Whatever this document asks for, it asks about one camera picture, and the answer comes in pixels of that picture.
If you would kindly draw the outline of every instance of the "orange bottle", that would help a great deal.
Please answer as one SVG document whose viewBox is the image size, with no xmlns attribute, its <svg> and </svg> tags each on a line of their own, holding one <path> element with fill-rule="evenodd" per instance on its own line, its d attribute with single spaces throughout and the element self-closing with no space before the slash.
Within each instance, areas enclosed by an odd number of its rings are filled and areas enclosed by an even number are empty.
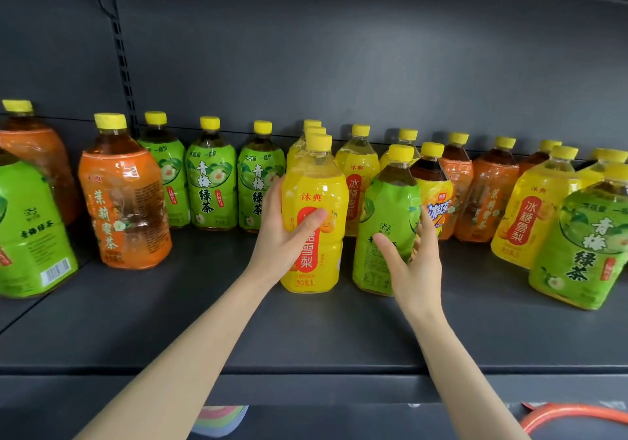
<svg viewBox="0 0 628 440">
<path fill-rule="evenodd" d="M 78 178 L 100 257 L 112 268 L 157 266 L 172 248 L 161 170 L 128 134 L 123 114 L 98 113 L 94 118 L 100 135 L 94 148 L 83 151 Z"/>
<path fill-rule="evenodd" d="M 550 159 L 550 152 L 554 146 L 563 145 L 561 141 L 553 141 L 552 139 L 543 139 L 539 144 L 539 150 L 534 154 L 530 154 L 519 161 L 519 176 L 534 166 L 538 166 Z"/>
<path fill-rule="evenodd" d="M 510 152 L 516 141 L 498 136 L 495 147 L 474 160 L 473 182 L 453 232 L 459 240 L 486 243 L 495 235 L 519 178 Z"/>
<path fill-rule="evenodd" d="M 0 147 L 46 175 L 61 219 L 69 225 L 83 211 L 83 205 L 61 138 L 35 117 L 30 101 L 3 99 L 2 103 L 9 117 L 0 127 Z"/>
<path fill-rule="evenodd" d="M 449 144 L 445 146 L 443 157 L 439 160 L 445 174 L 453 184 L 453 197 L 447 211 L 443 231 L 438 236 L 439 240 L 446 240 L 453 235 L 462 202 L 465 201 L 473 181 L 473 164 L 464 148 L 468 139 L 469 134 L 466 133 L 449 133 Z"/>
</svg>

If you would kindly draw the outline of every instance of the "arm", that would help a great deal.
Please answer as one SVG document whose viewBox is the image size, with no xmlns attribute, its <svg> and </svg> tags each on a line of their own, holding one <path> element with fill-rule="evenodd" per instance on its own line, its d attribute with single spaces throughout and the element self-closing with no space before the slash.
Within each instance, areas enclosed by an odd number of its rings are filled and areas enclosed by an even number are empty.
<svg viewBox="0 0 628 440">
<path fill-rule="evenodd" d="M 244 273 L 76 436 L 78 440 L 186 439 L 231 350 L 266 293 L 326 217 L 318 209 L 283 229 L 281 184 L 263 201 L 262 225 Z"/>
<path fill-rule="evenodd" d="M 414 330 L 429 373 L 460 440 L 530 440 L 447 323 L 440 299 L 442 266 L 436 229 L 422 209 L 423 233 L 415 259 L 405 264 L 381 234 L 399 307 Z"/>
</svg>

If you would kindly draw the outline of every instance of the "green tea bottle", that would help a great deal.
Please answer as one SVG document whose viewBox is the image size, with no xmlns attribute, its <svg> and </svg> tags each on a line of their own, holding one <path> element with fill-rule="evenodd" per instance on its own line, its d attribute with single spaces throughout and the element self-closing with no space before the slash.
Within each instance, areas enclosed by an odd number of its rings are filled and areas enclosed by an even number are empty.
<svg viewBox="0 0 628 440">
<path fill-rule="evenodd" d="M 137 142 L 153 154 L 161 169 L 168 225 L 170 228 L 179 228 L 190 223 L 188 180 L 183 169 L 185 148 L 177 136 L 166 129 L 166 113 L 146 111 L 144 116 L 148 127 Z"/>
<path fill-rule="evenodd" d="M 242 148 L 237 159 L 240 226 L 250 232 L 259 230 L 262 199 L 273 180 L 286 172 L 283 150 L 271 141 L 272 123 L 255 121 L 255 139 Z"/>
<path fill-rule="evenodd" d="M 0 149 L 0 295 L 43 294 L 78 269 L 46 178 Z"/>
<path fill-rule="evenodd" d="M 202 230 L 230 230 L 237 225 L 236 150 L 220 138 L 220 119 L 201 116 L 200 127 L 203 133 L 185 158 L 192 223 Z"/>
<path fill-rule="evenodd" d="M 404 261 L 412 255 L 421 216 L 421 192 L 410 173 L 413 157 L 413 146 L 391 145 L 388 165 L 366 189 L 353 270 L 353 281 L 362 290 L 393 295 L 388 266 L 373 242 L 375 233 L 386 235 Z"/>
<path fill-rule="evenodd" d="M 628 261 L 628 166 L 565 199 L 530 270 L 532 288 L 582 309 L 599 309 Z"/>
</svg>

